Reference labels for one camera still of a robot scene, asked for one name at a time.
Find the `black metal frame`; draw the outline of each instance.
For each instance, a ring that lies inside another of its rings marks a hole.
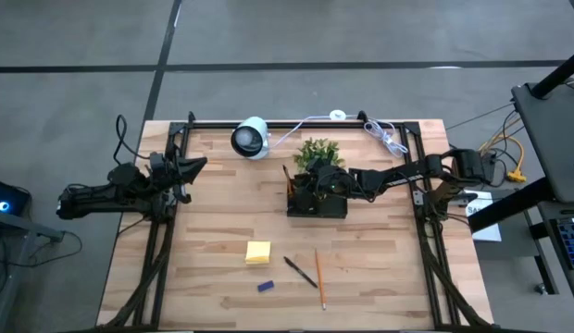
[[[359,113],[359,119],[363,118],[365,114],[363,112]],[[269,121],[268,128],[270,130],[279,129],[292,129],[299,121]],[[207,122],[207,121],[195,121],[194,115],[191,112],[189,114],[188,122],[172,122],[169,125],[168,130],[168,141],[166,146],[174,144],[174,140],[177,135],[181,135],[181,147],[180,152],[182,156],[185,156],[188,148],[188,139],[191,130],[232,130],[235,129],[240,124],[239,121],[224,121],[224,122]],[[416,149],[418,151],[418,158],[425,157],[425,151],[423,148],[423,142],[420,132],[420,126],[418,122],[394,122],[395,129],[400,132],[401,142],[405,146],[409,146],[409,135],[412,135]],[[362,121],[310,121],[302,124],[302,129],[350,129],[350,130],[361,130],[363,129]],[[405,163],[410,164],[412,162],[409,154],[405,154]],[[428,179],[424,179],[424,187],[426,190],[430,191],[432,189],[431,182]],[[414,183],[409,183],[411,198],[413,195]],[[431,317],[433,318],[433,326],[437,327],[445,326],[442,319],[442,312],[440,309],[440,304],[438,300],[437,287],[434,279],[434,272],[431,269],[429,258],[426,258],[424,253],[426,251],[431,252],[431,248],[428,243],[428,236],[425,232],[426,221],[417,214],[418,210],[421,209],[419,205],[411,199],[411,203],[414,208],[415,222],[418,232],[418,245],[421,249],[421,258],[424,268],[425,280],[427,283],[427,292],[430,303]],[[177,209],[177,204],[174,204],[174,216]],[[164,240],[161,245],[160,251],[154,260],[156,255],[156,240],[157,233],[159,230],[159,223],[152,223],[149,231],[149,237],[147,240],[147,246],[145,248],[145,257],[143,261],[143,270],[141,276],[141,282],[137,289],[134,291],[127,303],[120,309],[119,314],[117,314],[116,321],[110,321],[108,324],[100,327],[90,329],[88,331],[94,331],[97,329],[100,332],[122,332],[122,331],[156,331],[159,326],[159,319],[161,316],[161,307],[163,304],[165,285],[166,285],[166,273],[168,271],[168,259],[171,251],[171,241],[174,232],[175,219],[172,219],[166,225],[166,231],[164,235]],[[443,235],[440,230],[434,228],[434,241],[437,248],[437,260],[443,270],[449,278],[450,269],[447,262],[447,256],[445,254],[445,247],[443,244]],[[156,290],[154,294],[154,305],[152,309],[152,315],[149,324],[144,324],[144,307],[145,299],[148,291],[148,287],[157,277]],[[452,295],[448,290],[445,290],[445,297],[447,300],[447,306],[450,314],[450,322],[452,326],[460,325],[458,309],[452,300]],[[134,314],[131,326],[124,326],[130,315]]]

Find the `black pen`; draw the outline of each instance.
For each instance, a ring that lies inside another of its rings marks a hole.
[[[318,285],[316,284],[316,282],[314,282],[311,278],[309,278],[309,276],[306,275],[306,273],[304,273],[301,269],[299,269],[298,266],[296,266],[293,261],[289,260],[289,258],[287,257],[283,257],[285,259],[285,263],[287,263],[287,265],[291,266],[294,270],[297,271],[297,273],[299,273],[300,276],[304,277],[307,282],[309,282],[309,284],[311,284],[312,286],[314,286],[314,288],[317,288]]]

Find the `white cable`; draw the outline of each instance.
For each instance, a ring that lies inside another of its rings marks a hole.
[[[345,115],[345,117],[356,117],[356,115]],[[295,126],[292,130],[290,130],[287,134],[283,135],[278,141],[277,143],[275,143],[271,148],[275,148],[276,146],[278,146],[279,144],[281,144],[281,142],[283,142],[285,139],[287,139],[288,136],[291,135],[291,133],[295,132],[297,129],[299,129],[300,126],[302,126],[303,123],[305,123],[306,121],[308,121],[309,119],[331,119],[331,116],[310,116],[305,118],[304,120],[300,121],[299,124],[297,124],[297,126]]]
[[[363,124],[363,128],[372,137],[381,140],[394,156],[402,157],[403,154],[408,153],[408,148],[404,147],[403,144],[394,142],[392,136],[396,133],[396,128],[389,122],[386,122],[385,124],[390,125],[392,128],[392,134],[388,133],[386,129],[383,129],[376,119],[368,119],[368,122]]]

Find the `blue light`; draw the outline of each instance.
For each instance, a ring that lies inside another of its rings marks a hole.
[[[9,203],[1,202],[0,203],[0,212],[6,212],[9,209]]]

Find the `yellow sticky notes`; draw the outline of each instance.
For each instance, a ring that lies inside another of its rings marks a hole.
[[[247,265],[268,264],[270,261],[270,241],[248,241],[245,262]]]

